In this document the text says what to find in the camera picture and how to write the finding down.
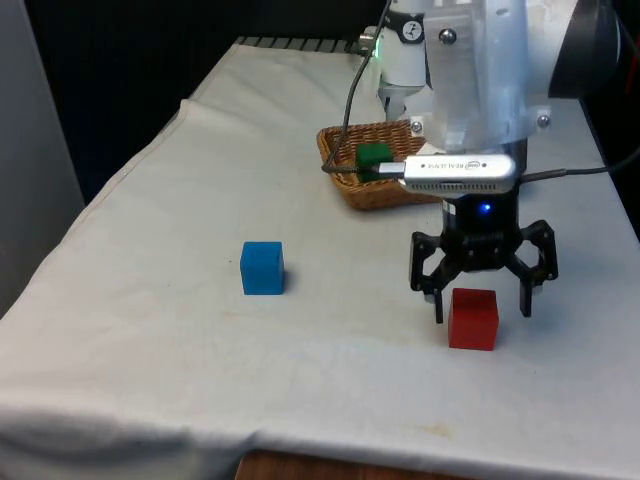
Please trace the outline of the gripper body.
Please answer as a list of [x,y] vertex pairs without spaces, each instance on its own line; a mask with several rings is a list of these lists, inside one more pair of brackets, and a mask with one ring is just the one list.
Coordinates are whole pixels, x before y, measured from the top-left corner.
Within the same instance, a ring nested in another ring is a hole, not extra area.
[[462,273],[504,268],[519,248],[519,177],[527,166],[527,142],[499,152],[462,155],[445,177],[443,230],[462,236],[467,260]]

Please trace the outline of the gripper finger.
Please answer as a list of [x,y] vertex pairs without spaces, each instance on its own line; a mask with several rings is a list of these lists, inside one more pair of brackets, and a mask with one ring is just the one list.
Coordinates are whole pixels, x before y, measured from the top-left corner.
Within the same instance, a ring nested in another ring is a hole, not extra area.
[[411,235],[410,288],[433,303],[437,324],[444,323],[443,292],[463,272],[466,260],[458,233],[444,230],[439,236],[423,232]]
[[516,252],[505,258],[505,267],[520,281],[520,311],[524,317],[532,315],[532,298],[535,287],[558,277],[558,263],[554,230],[545,220],[538,220],[519,231],[520,244],[531,243],[538,252],[538,262],[527,266]]

